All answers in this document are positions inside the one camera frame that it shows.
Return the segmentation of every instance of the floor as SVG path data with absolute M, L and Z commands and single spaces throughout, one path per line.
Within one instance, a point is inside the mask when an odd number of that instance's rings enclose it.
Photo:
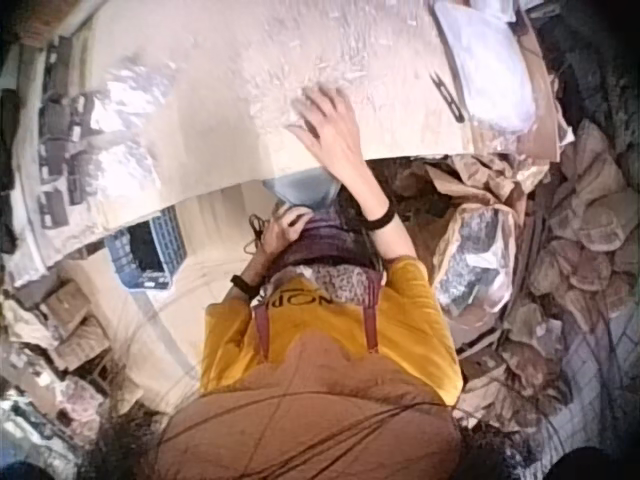
M 63 262 L 64 274 L 90 297 L 126 372 L 149 407 L 172 411 L 197 390 L 204 310 L 220 301 L 229 278 L 249 257 L 250 213 L 267 217 L 275 203 L 261 182 L 248 182 L 176 205 L 187 259 L 171 290 L 130 293 L 116 277 L 109 254 Z

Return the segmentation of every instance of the tiled floor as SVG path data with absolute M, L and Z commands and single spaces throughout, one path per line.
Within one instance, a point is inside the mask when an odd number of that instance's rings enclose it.
M 572 404 L 543 427 L 543 459 L 529 470 L 540 478 L 562 454 L 597 446 L 612 454 L 640 425 L 640 390 L 629 386 L 640 375 L 640 315 L 637 305 L 595 334 L 575 337 L 563 368 L 572 383 Z

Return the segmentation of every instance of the blue plastic crate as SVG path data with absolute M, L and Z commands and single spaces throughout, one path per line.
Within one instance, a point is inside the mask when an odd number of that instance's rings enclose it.
M 145 246 L 144 253 L 148 255 L 142 259 L 135 242 L 139 241 L 137 239 L 141 236 L 140 231 L 144 236 L 148 230 L 153 245 Z M 187 257 L 174 207 L 165 208 L 160 215 L 147 222 L 123 228 L 109 235 L 104 243 L 120 282 L 132 291 L 171 288 L 173 276 Z

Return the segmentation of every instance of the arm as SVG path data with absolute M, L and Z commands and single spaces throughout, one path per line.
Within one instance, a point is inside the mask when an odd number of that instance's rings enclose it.
M 351 192 L 367 220 L 379 219 L 389 208 L 389 199 L 362 156 L 351 102 L 339 89 L 309 88 L 304 93 L 306 101 L 295 101 L 294 108 L 313 127 L 314 134 L 297 126 L 289 127 L 289 131 Z M 371 236 L 384 260 L 416 257 L 411 238 L 397 215 Z

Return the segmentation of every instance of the scissors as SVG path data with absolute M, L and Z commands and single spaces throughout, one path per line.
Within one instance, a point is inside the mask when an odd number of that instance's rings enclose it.
M 435 85 L 438 92 L 440 92 L 440 96 L 444 100 L 444 103 L 446 103 L 449 107 L 449 111 L 451 111 L 451 115 L 453 115 L 453 118 L 458 123 L 464 123 L 464 115 L 462 114 L 460 105 L 458 105 L 458 102 L 456 102 L 455 98 L 453 98 L 453 95 L 451 95 L 451 92 L 440 78 L 440 75 L 438 75 L 437 73 L 432 73 L 430 76 L 431 81 Z

